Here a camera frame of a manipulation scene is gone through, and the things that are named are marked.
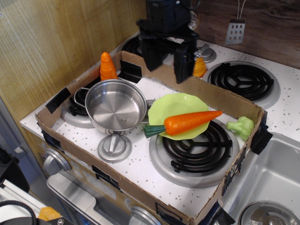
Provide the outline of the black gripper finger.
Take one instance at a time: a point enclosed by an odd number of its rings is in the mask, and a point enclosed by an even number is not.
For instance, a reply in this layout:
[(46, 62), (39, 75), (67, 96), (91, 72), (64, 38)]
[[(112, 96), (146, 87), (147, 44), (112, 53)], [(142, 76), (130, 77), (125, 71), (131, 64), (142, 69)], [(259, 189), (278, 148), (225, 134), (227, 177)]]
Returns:
[(196, 42), (179, 44), (174, 53), (174, 72), (176, 82), (181, 83), (188, 79), (194, 70)]
[(157, 47), (155, 39), (138, 36), (142, 57), (149, 71), (153, 71), (162, 65), (164, 53)]

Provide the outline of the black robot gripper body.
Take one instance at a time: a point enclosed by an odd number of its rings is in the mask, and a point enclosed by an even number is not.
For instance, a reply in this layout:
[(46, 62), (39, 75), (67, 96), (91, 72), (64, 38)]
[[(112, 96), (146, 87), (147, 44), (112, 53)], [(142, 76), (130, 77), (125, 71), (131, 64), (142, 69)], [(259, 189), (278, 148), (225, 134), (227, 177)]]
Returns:
[(179, 38), (184, 43), (194, 42), (199, 35), (189, 28), (191, 12), (199, 6), (191, 0), (148, 0), (147, 19), (139, 19), (139, 43), (147, 49), (174, 51), (180, 46), (169, 38)]

